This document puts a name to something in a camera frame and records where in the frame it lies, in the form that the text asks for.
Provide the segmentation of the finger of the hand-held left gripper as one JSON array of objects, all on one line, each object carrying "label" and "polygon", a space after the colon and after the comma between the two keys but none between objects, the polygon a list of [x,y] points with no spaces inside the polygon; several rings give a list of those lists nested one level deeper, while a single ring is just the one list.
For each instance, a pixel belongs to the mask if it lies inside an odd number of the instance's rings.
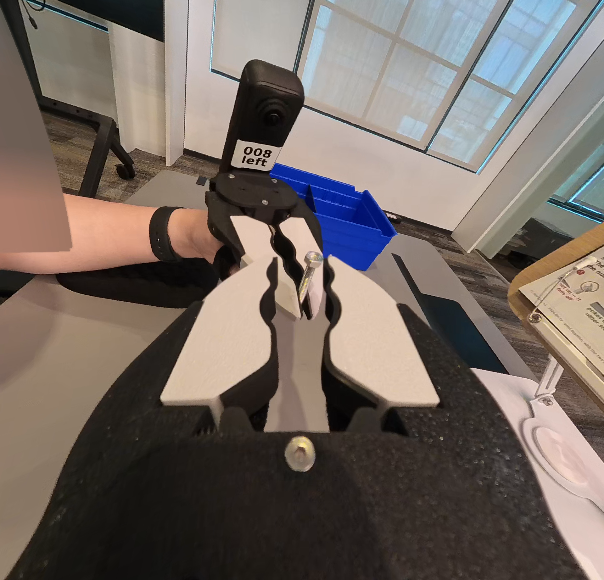
[{"label": "finger of the hand-held left gripper", "polygon": [[[286,245],[291,245],[293,253],[288,255],[289,266],[296,270],[296,280],[299,287],[305,270],[305,255],[309,251],[321,252],[321,245],[317,243],[305,219],[290,217],[282,223],[282,235]],[[320,268],[315,270],[313,280],[309,287],[306,299],[301,305],[308,319],[317,316],[323,298],[324,261]]]},{"label": "finger of the hand-held left gripper", "polygon": [[298,289],[294,280],[286,273],[283,260],[274,250],[271,228],[267,224],[246,215],[232,216],[231,222],[244,249],[239,268],[243,269],[264,257],[277,257],[276,305],[292,319],[300,319],[301,309],[298,300]]}]

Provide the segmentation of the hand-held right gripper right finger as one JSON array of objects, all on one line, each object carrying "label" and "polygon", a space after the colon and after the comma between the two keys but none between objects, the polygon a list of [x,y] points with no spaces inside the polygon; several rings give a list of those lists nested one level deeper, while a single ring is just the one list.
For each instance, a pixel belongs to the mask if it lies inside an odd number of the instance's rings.
[{"label": "hand-held right gripper right finger", "polygon": [[361,408],[383,418],[390,409],[438,407],[437,390],[394,298],[333,255],[326,259],[324,289],[328,423],[346,425]]}]

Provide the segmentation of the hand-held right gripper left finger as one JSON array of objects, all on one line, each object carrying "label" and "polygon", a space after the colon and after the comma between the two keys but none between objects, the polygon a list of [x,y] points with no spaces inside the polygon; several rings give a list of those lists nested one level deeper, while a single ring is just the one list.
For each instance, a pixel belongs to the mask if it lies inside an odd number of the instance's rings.
[{"label": "hand-held right gripper left finger", "polygon": [[264,257],[223,281],[203,301],[160,396],[162,405],[206,406],[253,416],[278,387],[278,261]]}]

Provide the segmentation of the silver bolt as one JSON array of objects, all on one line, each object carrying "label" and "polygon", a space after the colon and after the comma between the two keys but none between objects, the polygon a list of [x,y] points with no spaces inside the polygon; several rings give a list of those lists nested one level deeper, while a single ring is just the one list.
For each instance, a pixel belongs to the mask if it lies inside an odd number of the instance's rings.
[{"label": "silver bolt", "polygon": [[320,268],[322,263],[323,256],[321,252],[309,251],[306,253],[305,270],[298,288],[298,300],[300,305],[302,305],[306,299],[313,276],[315,274],[315,270]]}]

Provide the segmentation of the blue plastic bin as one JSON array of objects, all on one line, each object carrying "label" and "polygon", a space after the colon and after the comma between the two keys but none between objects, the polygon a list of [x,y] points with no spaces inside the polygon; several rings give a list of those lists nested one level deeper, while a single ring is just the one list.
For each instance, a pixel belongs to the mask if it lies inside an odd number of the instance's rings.
[{"label": "blue plastic bin", "polygon": [[351,184],[275,164],[270,175],[289,184],[313,211],[322,231],[323,252],[352,268],[366,271],[397,235],[367,190]]}]

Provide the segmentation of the person's left forearm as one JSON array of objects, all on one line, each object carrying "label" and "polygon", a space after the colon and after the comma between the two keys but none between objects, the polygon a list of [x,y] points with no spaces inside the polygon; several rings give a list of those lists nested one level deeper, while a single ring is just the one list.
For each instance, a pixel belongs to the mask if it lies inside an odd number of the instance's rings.
[{"label": "person's left forearm", "polygon": [[1,269],[29,274],[95,271],[156,262],[151,207],[64,194],[72,247],[67,252],[1,253]]}]

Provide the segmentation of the person's left hand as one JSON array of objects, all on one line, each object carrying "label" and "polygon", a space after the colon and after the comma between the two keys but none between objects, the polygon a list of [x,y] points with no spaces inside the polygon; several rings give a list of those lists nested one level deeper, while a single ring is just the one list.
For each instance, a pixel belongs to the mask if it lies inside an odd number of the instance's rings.
[{"label": "person's left hand", "polygon": [[186,259],[203,258],[212,264],[223,246],[210,232],[206,210],[177,209],[170,216],[168,233],[174,252]]}]

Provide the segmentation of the black wristband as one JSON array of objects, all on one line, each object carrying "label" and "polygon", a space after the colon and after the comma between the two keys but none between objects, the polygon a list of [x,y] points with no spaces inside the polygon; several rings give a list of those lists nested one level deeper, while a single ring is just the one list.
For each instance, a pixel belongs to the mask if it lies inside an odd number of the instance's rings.
[{"label": "black wristband", "polygon": [[150,248],[158,262],[175,264],[183,260],[172,247],[168,226],[171,215],[183,207],[162,206],[154,210],[148,225]]}]

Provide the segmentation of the wooden board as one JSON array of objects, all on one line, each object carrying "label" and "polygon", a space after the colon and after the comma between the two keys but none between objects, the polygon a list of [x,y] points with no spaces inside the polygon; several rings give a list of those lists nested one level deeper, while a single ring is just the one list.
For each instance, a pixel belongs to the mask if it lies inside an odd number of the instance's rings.
[{"label": "wooden board", "polygon": [[602,246],[603,224],[599,224],[521,271],[512,281],[507,294],[513,313],[548,352],[548,366],[541,379],[541,383],[547,386],[547,392],[553,393],[558,378],[566,372],[601,410],[603,410],[603,375],[573,349],[562,337],[561,332],[549,321],[530,320],[535,304],[531,304],[520,289],[548,274],[574,265],[575,262],[589,256]]}]

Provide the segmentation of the large grid window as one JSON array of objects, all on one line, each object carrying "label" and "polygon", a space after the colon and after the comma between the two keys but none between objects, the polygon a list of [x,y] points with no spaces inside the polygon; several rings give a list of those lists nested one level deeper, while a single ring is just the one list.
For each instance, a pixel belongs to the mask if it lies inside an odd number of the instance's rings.
[{"label": "large grid window", "polygon": [[215,0],[213,72],[297,73],[306,106],[480,172],[603,0]]}]

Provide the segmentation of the white instruction sheet stand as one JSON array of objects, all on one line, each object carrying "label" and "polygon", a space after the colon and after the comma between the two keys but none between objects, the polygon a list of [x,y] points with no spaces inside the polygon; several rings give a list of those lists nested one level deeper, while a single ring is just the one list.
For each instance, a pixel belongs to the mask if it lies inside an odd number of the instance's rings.
[{"label": "white instruction sheet stand", "polygon": [[603,347],[603,247],[520,292],[569,339]]}]

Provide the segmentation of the white stand base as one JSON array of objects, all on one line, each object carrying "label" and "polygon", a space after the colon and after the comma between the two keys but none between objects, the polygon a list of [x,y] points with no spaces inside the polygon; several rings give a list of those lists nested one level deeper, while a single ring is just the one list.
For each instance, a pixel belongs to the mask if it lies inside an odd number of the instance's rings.
[{"label": "white stand base", "polygon": [[575,497],[603,511],[603,461],[555,399],[562,366],[550,357],[539,382],[472,368],[531,461]]}]

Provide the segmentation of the black rolling cart frame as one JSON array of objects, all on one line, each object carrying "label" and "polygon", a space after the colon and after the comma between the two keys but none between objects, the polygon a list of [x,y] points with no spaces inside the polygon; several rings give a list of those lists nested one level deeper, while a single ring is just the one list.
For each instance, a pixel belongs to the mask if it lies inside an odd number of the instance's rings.
[{"label": "black rolling cart frame", "polygon": [[19,51],[40,110],[72,122],[87,125],[95,131],[94,145],[78,195],[95,198],[109,152],[112,152],[119,160],[119,164],[116,166],[117,175],[123,180],[134,179],[133,161],[129,153],[121,146],[115,120],[111,116],[105,116],[43,95],[20,10],[20,0],[1,0],[1,10]]}]

